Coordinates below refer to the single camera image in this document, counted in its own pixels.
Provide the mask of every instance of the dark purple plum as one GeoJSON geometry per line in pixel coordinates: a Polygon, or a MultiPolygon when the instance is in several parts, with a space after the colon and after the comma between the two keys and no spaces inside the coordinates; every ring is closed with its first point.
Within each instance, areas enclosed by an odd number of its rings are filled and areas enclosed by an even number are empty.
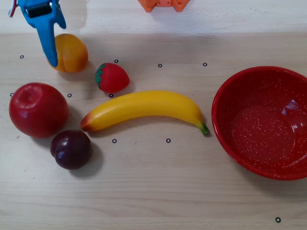
{"type": "Polygon", "coordinates": [[[57,134],[50,146],[51,155],[59,166],[68,170],[83,167],[91,158],[92,145],[86,134],[67,130],[57,134]]]}

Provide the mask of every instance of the yellow banana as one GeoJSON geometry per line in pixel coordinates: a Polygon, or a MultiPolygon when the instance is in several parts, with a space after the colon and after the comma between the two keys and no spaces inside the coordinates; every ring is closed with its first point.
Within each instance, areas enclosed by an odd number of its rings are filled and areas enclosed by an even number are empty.
{"type": "Polygon", "coordinates": [[[169,91],[134,92],[114,98],[91,111],[80,123],[85,132],[98,131],[144,116],[168,116],[196,125],[204,135],[209,130],[201,110],[190,98],[169,91]]]}

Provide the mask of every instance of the table surface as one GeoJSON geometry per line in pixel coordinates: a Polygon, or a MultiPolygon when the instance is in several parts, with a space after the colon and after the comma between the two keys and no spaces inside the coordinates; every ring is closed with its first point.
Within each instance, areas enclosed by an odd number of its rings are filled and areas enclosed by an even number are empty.
{"type": "Polygon", "coordinates": [[[225,153],[211,124],[216,91],[238,71],[272,65],[307,76],[305,0],[191,0],[182,13],[145,13],[137,0],[63,0],[61,6],[68,29],[55,26],[56,34],[79,36],[89,51],[82,73],[53,70],[20,10],[10,19],[10,2],[0,6],[0,229],[306,229],[307,180],[280,182],[246,171],[225,153]],[[115,59],[132,81],[116,97],[152,89],[182,93],[198,103],[213,135],[204,138],[169,118],[125,122],[91,134],[92,159],[70,172],[50,155],[52,138],[30,138],[11,123],[10,94],[39,81],[66,97],[65,129],[80,129],[84,115],[111,100],[94,73],[115,59]]]}

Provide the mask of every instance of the red strawberry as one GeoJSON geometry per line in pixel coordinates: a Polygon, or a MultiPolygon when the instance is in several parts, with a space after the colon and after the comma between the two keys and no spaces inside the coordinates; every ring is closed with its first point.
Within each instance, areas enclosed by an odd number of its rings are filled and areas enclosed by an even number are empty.
{"type": "Polygon", "coordinates": [[[96,83],[103,92],[115,93],[125,89],[130,79],[125,70],[113,63],[102,64],[96,72],[96,83]]]}

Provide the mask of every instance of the red bowl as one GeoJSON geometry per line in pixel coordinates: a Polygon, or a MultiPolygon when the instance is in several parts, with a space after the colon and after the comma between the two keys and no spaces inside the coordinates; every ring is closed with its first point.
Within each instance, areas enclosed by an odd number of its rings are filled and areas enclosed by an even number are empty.
{"type": "Polygon", "coordinates": [[[214,131],[246,169],[272,179],[307,177],[307,79],[280,67],[229,78],[212,106],[214,131]]]}

